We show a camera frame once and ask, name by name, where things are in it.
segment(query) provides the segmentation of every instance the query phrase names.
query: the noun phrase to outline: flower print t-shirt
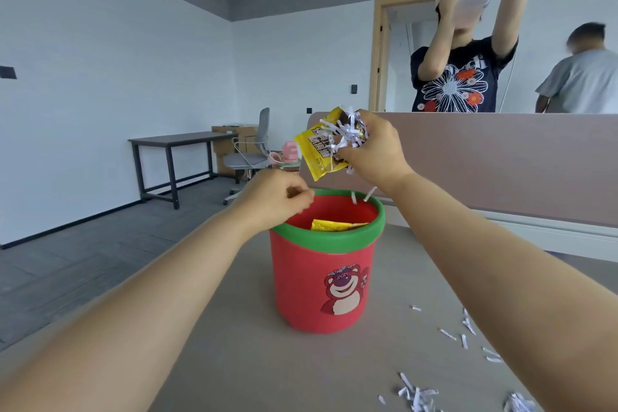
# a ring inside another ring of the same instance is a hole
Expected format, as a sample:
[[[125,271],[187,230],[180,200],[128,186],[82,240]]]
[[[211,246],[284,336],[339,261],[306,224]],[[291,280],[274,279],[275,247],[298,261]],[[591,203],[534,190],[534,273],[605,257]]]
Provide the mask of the flower print t-shirt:
[[[418,78],[418,67],[428,47],[412,54],[412,84],[417,90],[412,111],[439,113],[495,113],[498,75],[513,59],[517,44],[503,58],[491,47],[491,36],[451,50],[440,77],[429,82]]]

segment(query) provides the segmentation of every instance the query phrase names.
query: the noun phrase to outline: yellow snack wrapper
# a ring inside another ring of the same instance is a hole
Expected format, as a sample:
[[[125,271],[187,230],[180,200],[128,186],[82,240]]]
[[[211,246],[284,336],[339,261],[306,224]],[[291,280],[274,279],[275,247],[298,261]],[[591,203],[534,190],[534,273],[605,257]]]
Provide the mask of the yellow snack wrapper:
[[[340,221],[328,221],[314,219],[311,224],[312,231],[347,231],[369,225],[369,223],[343,223]]]
[[[348,163],[336,154],[334,135],[342,136],[341,146],[356,147],[366,140],[367,131],[358,113],[352,109],[345,111],[337,107],[319,124],[294,137],[314,181],[348,166]]]

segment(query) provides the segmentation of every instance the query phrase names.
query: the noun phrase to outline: forearm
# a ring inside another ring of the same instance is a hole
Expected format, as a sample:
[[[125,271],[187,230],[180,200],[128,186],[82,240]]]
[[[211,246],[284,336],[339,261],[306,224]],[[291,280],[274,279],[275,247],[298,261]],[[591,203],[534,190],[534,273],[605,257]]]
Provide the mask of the forearm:
[[[549,106],[549,97],[539,95],[539,98],[537,99],[537,107],[535,108],[535,112],[544,113],[545,110],[547,109],[547,106]]]
[[[618,298],[411,174],[391,195],[483,334],[546,410],[618,409]]]
[[[491,45],[498,57],[506,57],[517,43],[521,18],[526,9],[527,1],[500,1],[496,23],[491,35]]]
[[[436,33],[431,40],[423,62],[418,67],[419,80],[426,82],[435,80],[444,72],[451,54],[455,25],[448,14],[444,14],[437,25]]]
[[[148,410],[247,237],[217,214],[48,345],[4,385],[0,410]]]

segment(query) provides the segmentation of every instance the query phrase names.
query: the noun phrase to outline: grey t-shirt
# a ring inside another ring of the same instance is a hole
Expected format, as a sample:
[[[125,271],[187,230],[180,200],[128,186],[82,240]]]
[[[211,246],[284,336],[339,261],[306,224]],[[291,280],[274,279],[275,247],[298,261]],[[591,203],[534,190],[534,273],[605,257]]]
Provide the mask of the grey t-shirt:
[[[561,60],[539,88],[551,98],[546,112],[618,113],[618,54],[607,49],[585,51]]]

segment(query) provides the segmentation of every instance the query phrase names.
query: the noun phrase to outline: beige tabletop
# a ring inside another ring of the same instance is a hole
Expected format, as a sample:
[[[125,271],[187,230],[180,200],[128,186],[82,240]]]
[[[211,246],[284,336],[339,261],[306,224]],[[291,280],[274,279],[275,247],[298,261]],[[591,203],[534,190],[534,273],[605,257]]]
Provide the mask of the beige tabletop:
[[[343,332],[292,330],[274,306],[268,235],[255,237],[198,321],[151,411],[409,411],[395,393],[403,386],[399,372],[414,386],[439,390],[436,410],[444,412],[500,411],[513,390],[529,397],[505,364],[485,359],[482,346],[490,344],[461,324],[459,300],[409,229],[387,225],[367,300],[365,314]],[[469,350],[440,328],[466,333]],[[0,354],[0,379],[57,329]]]

